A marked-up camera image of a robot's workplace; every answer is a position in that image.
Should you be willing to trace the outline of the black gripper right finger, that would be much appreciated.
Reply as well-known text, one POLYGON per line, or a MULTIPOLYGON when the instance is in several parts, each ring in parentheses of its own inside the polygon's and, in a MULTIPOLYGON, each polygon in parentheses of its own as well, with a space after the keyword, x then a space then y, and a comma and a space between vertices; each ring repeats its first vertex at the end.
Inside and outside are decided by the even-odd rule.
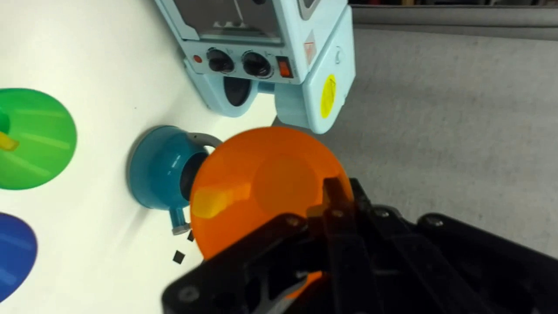
POLYGON ((371 314, 368 303, 369 275, 366 247, 357 233, 354 202, 343 191, 342 183, 324 179, 328 205, 322 212, 322 226, 328 247, 328 277, 333 284, 336 314, 371 314))

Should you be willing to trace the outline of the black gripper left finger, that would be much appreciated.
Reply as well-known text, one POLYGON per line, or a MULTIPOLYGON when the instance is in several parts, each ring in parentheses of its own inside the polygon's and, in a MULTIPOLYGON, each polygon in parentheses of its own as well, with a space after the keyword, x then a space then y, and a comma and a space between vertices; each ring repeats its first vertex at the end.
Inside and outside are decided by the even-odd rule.
POLYGON ((267 314, 322 266, 324 244, 308 221, 272 217, 172 280, 162 314, 267 314))

